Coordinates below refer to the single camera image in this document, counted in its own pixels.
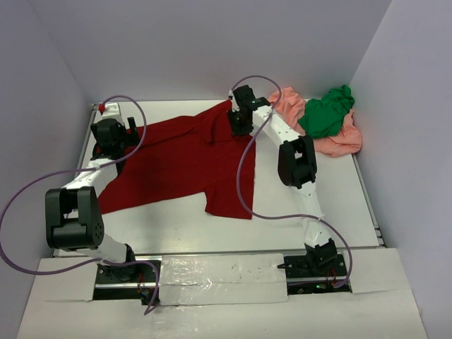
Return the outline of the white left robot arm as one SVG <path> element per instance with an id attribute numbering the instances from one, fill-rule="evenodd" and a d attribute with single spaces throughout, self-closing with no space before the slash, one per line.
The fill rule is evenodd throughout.
<path id="1" fill-rule="evenodd" d="M 95 138 L 88 163 L 92 172 L 81 172 L 44 198 L 46 240 L 52 249 L 77 252 L 97 259 L 100 269 L 126 282 L 138 274 L 133 249 L 105 232 L 98 196 L 125 167 L 126 150 L 140 142 L 133 117 L 126 129 L 120 117 L 102 118 L 90 126 Z"/>

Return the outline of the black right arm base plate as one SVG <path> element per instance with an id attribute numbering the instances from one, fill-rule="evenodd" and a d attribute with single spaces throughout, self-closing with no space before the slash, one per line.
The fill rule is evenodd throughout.
<path id="1" fill-rule="evenodd" d="M 325 268 L 316 270 L 308 267 L 307 255 L 284 255 L 283 263 L 278 269 L 285 272 L 288 295 L 310 295 L 336 292 L 351 292 L 347 282 L 341 287 L 334 287 L 347 275 L 344 256 L 338 254 L 334 262 Z"/>

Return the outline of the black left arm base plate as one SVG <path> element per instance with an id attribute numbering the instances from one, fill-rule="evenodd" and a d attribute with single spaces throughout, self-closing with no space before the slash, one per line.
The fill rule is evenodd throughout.
<path id="1" fill-rule="evenodd" d="M 93 299 L 139 300 L 156 306 L 160 303 L 158 294 L 153 299 L 156 281 L 155 270 L 144 261 L 127 267 L 98 265 Z"/>

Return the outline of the red t-shirt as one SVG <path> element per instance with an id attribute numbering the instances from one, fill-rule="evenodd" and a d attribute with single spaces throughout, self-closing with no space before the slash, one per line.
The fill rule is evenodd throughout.
<path id="1" fill-rule="evenodd" d="M 249 135 L 232 135 L 229 101 L 195 116 L 138 127 L 144 137 L 122 173 L 100 194 L 102 213 L 113 213 L 197 193 L 211 215 L 249 220 L 253 205 L 256 147 Z"/>

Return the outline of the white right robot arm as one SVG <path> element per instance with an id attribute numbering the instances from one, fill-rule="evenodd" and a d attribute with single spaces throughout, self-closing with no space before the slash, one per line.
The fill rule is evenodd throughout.
<path id="1" fill-rule="evenodd" d="M 314 141 L 309 136 L 302 136 L 289 127 L 279 117 L 272 104 L 264 97 L 256 97 L 249 85 L 235 86 L 229 91 L 228 98 L 232 108 L 228 119 L 232 135 L 249 136 L 254 127 L 258 130 L 246 145 L 239 160 L 236 173 L 236 191 L 244 209 L 264 220 L 272 217 L 255 213 L 244 201 L 240 177 L 245 158 L 255 144 L 257 135 L 264 132 L 278 147 L 277 173 L 280 181 L 290 188 L 301 213 L 287 215 L 286 218 L 299 218 L 305 227 L 304 248 L 305 261 L 301 271 L 309 271 L 315 276 L 322 276 L 330 270 L 338 257 L 335 242 L 330 234 L 316 194 L 317 163 Z"/>

